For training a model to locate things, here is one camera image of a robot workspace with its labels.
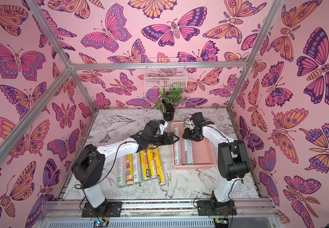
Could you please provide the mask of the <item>pink plastic basket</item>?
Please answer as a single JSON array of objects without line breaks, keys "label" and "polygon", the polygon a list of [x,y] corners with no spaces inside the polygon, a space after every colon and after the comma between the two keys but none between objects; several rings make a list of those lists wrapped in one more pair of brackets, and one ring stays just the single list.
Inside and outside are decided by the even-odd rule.
[{"label": "pink plastic basket", "polygon": [[[172,122],[171,131],[173,132],[175,128],[179,129],[179,133],[175,133],[179,137],[179,141],[172,145],[173,154],[173,166],[176,170],[189,170],[189,169],[211,169],[216,166],[217,162],[213,152],[213,145],[208,139],[204,139],[200,142],[191,141],[192,144],[192,154],[193,154],[193,164],[186,164],[186,153],[184,149],[184,139],[182,135],[184,133],[183,122]],[[177,164],[178,152],[176,152],[177,145],[180,143],[181,149],[179,150],[181,154],[181,163]]]}]

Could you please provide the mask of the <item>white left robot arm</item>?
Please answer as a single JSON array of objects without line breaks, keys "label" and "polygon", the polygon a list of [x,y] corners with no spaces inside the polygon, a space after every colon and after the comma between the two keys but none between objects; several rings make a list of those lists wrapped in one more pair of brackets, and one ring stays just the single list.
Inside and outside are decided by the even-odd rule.
[{"label": "white left robot arm", "polygon": [[72,162],[71,171],[93,209],[101,207],[106,201],[99,185],[104,179],[102,177],[104,166],[126,155],[178,142],[180,138],[174,133],[166,132],[166,127],[167,122],[164,120],[151,120],[143,130],[125,140],[106,146],[89,144],[83,148]]}]

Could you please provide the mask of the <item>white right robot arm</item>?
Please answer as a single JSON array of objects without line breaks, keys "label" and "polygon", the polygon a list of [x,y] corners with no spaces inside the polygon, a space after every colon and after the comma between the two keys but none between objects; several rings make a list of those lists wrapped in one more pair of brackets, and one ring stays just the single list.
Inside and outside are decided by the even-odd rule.
[{"label": "white right robot arm", "polygon": [[206,120],[201,112],[191,116],[190,126],[184,129],[182,137],[193,142],[208,139],[218,148],[218,169],[222,179],[212,193],[211,202],[215,207],[229,204],[234,186],[251,171],[245,142],[226,136],[214,122]]}]

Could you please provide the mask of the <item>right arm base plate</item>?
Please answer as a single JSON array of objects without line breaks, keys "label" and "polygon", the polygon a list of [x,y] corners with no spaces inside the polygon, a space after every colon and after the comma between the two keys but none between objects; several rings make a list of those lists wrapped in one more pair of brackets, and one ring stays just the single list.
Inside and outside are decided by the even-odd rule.
[{"label": "right arm base plate", "polygon": [[196,208],[200,216],[235,216],[236,207],[233,200],[219,203],[212,200],[197,200]]}]

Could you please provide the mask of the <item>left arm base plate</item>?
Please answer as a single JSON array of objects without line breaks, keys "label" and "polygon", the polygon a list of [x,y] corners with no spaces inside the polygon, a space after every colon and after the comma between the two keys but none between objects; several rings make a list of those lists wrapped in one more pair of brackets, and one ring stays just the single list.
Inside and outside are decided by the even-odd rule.
[{"label": "left arm base plate", "polygon": [[121,201],[105,201],[97,208],[86,202],[82,211],[83,218],[118,218],[121,215],[123,203]]}]

